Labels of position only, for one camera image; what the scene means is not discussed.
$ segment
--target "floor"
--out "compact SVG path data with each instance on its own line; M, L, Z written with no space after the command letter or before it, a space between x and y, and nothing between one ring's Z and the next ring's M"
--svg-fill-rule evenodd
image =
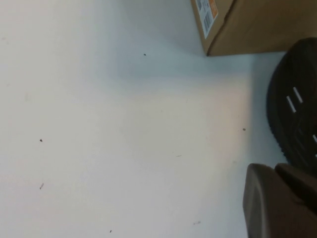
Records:
M1 5L1 237L247 237L283 53L204 57L189 0Z

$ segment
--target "white stripe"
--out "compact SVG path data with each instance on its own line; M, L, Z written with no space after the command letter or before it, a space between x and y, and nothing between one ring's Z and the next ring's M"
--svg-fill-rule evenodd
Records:
M293 113L295 113L295 112L296 112L296 109L295 109L295 107L294 107L294 104L292 103L291 98L290 98L289 96L287 96L286 99L287 99L288 104L289 104L289 106L291 107Z
M299 94L299 92L297 91L297 88L294 87L293 90L294 90L294 92L295 92L295 94L296 94L296 97L298 98L298 101L299 101L300 103L303 103L303 99L302 99L301 95Z

